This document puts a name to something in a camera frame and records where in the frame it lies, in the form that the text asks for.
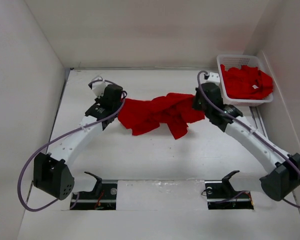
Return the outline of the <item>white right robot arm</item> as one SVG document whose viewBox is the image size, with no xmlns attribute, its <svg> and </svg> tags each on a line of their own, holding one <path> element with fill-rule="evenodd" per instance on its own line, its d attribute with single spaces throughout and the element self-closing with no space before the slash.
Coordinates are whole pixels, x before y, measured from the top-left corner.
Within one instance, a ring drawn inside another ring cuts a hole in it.
<svg viewBox="0 0 300 240">
<path fill-rule="evenodd" d="M 211 124 L 239 142 L 265 170 L 264 175 L 239 170 L 228 173 L 219 180 L 223 201 L 250 191 L 284 201 L 300 186 L 300 154 L 290 154 L 260 134 L 238 108 L 223 102 L 216 84 L 202 83 L 195 90 L 192 107 L 204 112 Z"/>
</svg>

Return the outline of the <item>red t-shirt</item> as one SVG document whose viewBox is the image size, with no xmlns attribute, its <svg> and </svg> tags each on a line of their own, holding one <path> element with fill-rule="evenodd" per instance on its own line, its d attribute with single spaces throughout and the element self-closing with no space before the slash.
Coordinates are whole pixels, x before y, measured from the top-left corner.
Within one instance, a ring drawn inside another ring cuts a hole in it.
<svg viewBox="0 0 300 240">
<path fill-rule="evenodd" d="M 126 99 L 118 120 L 132 130 L 133 136 L 153 131 L 166 124 L 174 137 L 180 139 L 188 132 L 188 124 L 205 118 L 204 112 L 193 109 L 192 94 L 170 92 L 152 100 Z"/>
</svg>

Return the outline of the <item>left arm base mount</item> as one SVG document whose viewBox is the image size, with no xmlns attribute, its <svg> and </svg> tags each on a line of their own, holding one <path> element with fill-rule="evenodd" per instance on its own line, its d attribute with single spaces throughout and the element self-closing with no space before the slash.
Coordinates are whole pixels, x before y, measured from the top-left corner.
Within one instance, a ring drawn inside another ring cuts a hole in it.
<svg viewBox="0 0 300 240">
<path fill-rule="evenodd" d="M 103 180 L 86 171 L 83 178 L 75 181 L 75 190 L 70 200 L 70 210 L 115 211 L 117 207 L 117 180 Z"/>
</svg>

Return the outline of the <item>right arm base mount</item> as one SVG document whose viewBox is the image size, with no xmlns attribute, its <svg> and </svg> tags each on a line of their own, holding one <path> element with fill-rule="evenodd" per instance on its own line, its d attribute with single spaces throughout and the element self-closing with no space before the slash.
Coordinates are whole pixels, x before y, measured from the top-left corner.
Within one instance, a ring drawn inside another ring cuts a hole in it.
<svg viewBox="0 0 300 240">
<path fill-rule="evenodd" d="M 206 197 L 209 210 L 254 210 L 251 193 L 236 191 L 230 184 L 230 179 L 239 172 L 232 171 L 221 180 L 205 181 L 201 195 Z"/>
</svg>

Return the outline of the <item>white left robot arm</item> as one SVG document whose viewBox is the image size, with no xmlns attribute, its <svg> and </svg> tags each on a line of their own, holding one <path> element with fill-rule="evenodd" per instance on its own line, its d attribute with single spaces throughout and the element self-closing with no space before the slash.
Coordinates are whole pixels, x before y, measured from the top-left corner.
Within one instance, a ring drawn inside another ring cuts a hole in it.
<svg viewBox="0 0 300 240">
<path fill-rule="evenodd" d="M 100 177 L 87 171 L 82 179 L 75 179 L 70 171 L 80 153 L 115 120 L 122 107 L 124 90 L 121 86 L 99 84 L 94 89 L 103 92 L 85 112 L 77 131 L 47 154 L 39 153 L 34 158 L 34 186 L 61 201 L 77 192 L 85 192 L 94 199 L 102 191 Z"/>
</svg>

